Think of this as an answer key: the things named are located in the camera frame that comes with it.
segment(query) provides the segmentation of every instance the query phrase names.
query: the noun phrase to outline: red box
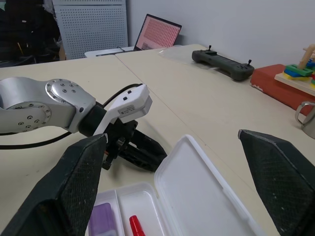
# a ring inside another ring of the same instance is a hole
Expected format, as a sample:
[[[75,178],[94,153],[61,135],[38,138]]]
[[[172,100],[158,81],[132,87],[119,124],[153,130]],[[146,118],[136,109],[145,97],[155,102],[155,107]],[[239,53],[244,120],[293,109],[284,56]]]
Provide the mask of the red box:
[[[252,75],[251,84],[263,93],[293,108],[295,111],[304,101],[315,101],[315,97],[301,90],[275,80],[275,75],[284,71],[285,66],[281,64],[270,65],[256,69]],[[307,115],[311,106],[302,109],[302,114]]]

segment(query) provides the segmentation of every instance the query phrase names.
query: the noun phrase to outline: white table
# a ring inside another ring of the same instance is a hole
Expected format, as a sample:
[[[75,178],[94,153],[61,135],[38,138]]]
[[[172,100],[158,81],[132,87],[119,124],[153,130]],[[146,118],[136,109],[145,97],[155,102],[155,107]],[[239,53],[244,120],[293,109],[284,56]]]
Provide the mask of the white table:
[[[69,79],[81,85],[87,92],[95,96],[99,102],[107,100],[112,94],[128,84],[140,82],[115,56],[0,69],[0,79],[12,76],[25,76],[42,81],[53,78]],[[166,152],[170,152],[184,134],[192,135],[267,235],[278,235],[257,193],[249,188],[235,174],[235,171],[226,165],[224,159],[216,155],[209,145],[199,138],[200,135],[182,122],[182,118],[178,117],[178,113],[169,109],[168,105],[166,106],[155,93],[156,91],[151,90],[153,105],[145,117],[138,119],[138,129],[160,142]],[[178,100],[178,97],[173,94],[173,99]],[[0,143],[39,142],[56,137],[64,132],[61,128],[45,127],[28,133],[0,137]],[[66,148],[82,138],[84,136],[77,133],[44,147],[0,151],[0,231],[7,225],[35,184],[55,166]],[[237,140],[237,133],[235,133],[233,141],[241,148],[241,143]],[[153,184],[153,174],[134,168],[122,159],[117,159],[109,171],[101,171],[98,191],[103,192],[107,189],[138,181],[148,181]]]
[[[194,63],[191,54],[201,49],[195,44],[116,56],[253,191],[239,129],[288,140],[315,165],[315,140],[300,129],[295,111],[252,88],[249,80],[234,82]]]
[[[104,56],[107,54],[123,52],[122,49],[125,50],[126,52],[129,52],[129,51],[133,51],[134,47],[124,47],[124,48],[113,48],[113,49],[89,51],[89,52],[84,53],[84,55],[87,58],[93,58],[93,57],[97,57],[98,55]]]

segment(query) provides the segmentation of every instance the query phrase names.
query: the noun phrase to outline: white wall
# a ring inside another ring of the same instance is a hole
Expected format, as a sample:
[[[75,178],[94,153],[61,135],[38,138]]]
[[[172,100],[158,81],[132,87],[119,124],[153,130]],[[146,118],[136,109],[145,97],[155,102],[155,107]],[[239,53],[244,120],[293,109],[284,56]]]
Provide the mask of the white wall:
[[[315,0],[127,0],[131,46],[147,13],[182,25],[182,45],[210,44],[255,67],[298,63],[315,43]]]

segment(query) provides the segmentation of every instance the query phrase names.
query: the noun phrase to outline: joystick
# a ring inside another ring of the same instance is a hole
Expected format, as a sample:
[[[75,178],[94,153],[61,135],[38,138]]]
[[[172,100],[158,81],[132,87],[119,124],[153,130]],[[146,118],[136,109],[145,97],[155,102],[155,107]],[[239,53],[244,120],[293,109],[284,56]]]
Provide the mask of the joystick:
[[[238,63],[218,55],[216,51],[211,50],[211,45],[207,50],[193,51],[192,59],[197,63],[205,62],[229,72],[230,77],[235,81],[247,79],[255,70],[255,68],[250,65],[252,60],[249,60],[247,64]]]

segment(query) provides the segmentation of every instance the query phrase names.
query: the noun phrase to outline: red marker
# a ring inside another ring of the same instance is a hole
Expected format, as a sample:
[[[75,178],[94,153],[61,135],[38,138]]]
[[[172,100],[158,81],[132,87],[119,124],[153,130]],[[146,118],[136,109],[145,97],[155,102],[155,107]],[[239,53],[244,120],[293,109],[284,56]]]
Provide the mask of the red marker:
[[[130,221],[130,226],[131,226],[133,236],[146,236],[142,230],[142,227],[136,215],[133,215],[132,217],[130,217],[129,221]]]

